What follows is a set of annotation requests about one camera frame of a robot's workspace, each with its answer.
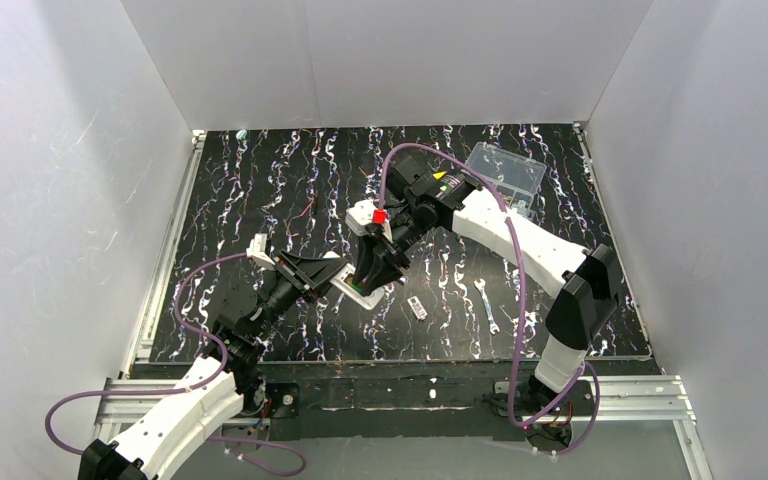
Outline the white remote control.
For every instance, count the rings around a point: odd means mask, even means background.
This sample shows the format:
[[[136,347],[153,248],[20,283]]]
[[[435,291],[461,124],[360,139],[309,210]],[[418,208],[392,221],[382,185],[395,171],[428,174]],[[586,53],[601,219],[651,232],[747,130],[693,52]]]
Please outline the white remote control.
[[[379,302],[384,298],[386,287],[381,286],[369,294],[362,294],[360,289],[352,283],[354,274],[355,267],[350,262],[347,262],[330,280],[330,283],[363,309],[368,311],[375,309]]]

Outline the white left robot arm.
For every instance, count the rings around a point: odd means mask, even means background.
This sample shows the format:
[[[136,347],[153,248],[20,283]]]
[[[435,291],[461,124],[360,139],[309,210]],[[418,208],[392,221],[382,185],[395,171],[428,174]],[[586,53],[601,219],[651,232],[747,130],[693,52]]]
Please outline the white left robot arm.
[[[315,302],[331,289],[366,309],[381,298],[355,287],[354,266],[335,253],[275,257],[252,250],[245,257],[264,270],[258,287],[231,285],[200,354],[173,388],[158,390],[158,402],[112,440],[94,440],[81,453],[81,479],[169,479],[229,419],[243,414],[265,420],[282,407],[284,392],[272,392],[257,364],[263,339],[300,301]]]

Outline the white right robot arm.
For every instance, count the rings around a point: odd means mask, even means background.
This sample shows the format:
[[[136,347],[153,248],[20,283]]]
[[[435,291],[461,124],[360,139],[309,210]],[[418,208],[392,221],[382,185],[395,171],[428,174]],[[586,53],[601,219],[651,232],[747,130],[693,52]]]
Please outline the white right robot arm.
[[[538,227],[508,209],[501,194],[470,169],[433,172],[405,155],[389,167],[384,186],[397,201],[395,213],[372,200],[346,212],[358,238],[351,288],[374,305],[379,290],[406,273],[409,250],[437,228],[519,264],[553,302],[538,365],[509,398],[516,414],[545,408],[579,374],[594,337],[618,307],[622,269],[616,252],[607,245],[588,250]]]

